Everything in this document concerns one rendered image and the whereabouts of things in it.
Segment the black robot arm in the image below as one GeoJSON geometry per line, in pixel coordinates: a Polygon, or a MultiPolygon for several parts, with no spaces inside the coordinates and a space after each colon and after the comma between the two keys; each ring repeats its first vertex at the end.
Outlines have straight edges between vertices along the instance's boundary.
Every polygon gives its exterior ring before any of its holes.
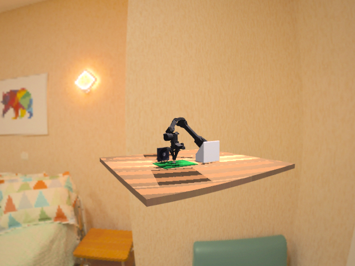
{"type": "MultiPolygon", "coordinates": [[[[208,142],[202,136],[197,135],[196,132],[187,124],[187,121],[183,117],[173,119],[171,125],[165,131],[166,133],[163,134],[165,141],[178,140],[179,133],[174,132],[175,125],[184,128],[194,138],[194,140],[195,140],[194,143],[196,143],[199,148],[201,147],[203,142],[208,142]]],[[[179,143],[179,142],[175,143],[174,142],[174,144],[173,144],[173,148],[176,148],[177,150],[182,149],[182,147],[184,147],[184,143],[179,143]]]]}

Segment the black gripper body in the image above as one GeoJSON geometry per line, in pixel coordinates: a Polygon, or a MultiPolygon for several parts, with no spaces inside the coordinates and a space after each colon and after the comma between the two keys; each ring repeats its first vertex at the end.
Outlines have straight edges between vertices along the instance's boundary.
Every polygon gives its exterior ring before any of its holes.
{"type": "MultiPolygon", "coordinates": [[[[173,150],[177,150],[176,148],[173,148],[173,144],[174,142],[177,143],[178,141],[177,140],[171,140],[171,146],[170,147],[164,147],[163,148],[163,151],[173,151],[173,150]]],[[[185,146],[182,147],[182,150],[185,150],[185,146]]]]}

